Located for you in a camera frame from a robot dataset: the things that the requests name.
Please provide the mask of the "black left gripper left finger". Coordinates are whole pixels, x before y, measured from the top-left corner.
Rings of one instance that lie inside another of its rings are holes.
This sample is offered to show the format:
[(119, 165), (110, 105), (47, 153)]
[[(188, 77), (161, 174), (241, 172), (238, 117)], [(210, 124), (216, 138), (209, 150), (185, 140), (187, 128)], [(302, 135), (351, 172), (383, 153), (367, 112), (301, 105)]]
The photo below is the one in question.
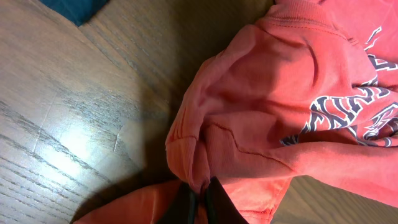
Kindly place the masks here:
[(171, 205), (156, 224), (194, 224), (197, 195), (188, 184), (181, 184)]

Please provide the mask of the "red printed t-shirt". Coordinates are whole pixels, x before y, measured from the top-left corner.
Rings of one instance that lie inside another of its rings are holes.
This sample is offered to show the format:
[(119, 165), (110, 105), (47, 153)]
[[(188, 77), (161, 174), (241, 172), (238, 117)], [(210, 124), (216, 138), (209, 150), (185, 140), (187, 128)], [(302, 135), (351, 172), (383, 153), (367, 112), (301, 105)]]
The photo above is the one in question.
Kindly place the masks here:
[(216, 177), (248, 223), (269, 223), (290, 181), (397, 205), (397, 2), (277, 1), (205, 61), (165, 143), (177, 176), (81, 223), (156, 223), (181, 184)]

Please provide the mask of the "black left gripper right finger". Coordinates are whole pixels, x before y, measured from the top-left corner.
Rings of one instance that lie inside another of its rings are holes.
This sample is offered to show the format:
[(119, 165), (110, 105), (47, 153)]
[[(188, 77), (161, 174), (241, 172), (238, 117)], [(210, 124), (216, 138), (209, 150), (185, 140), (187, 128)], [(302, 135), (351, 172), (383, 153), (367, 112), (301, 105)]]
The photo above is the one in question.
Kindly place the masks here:
[(205, 208), (208, 224), (248, 224), (216, 177), (205, 190)]

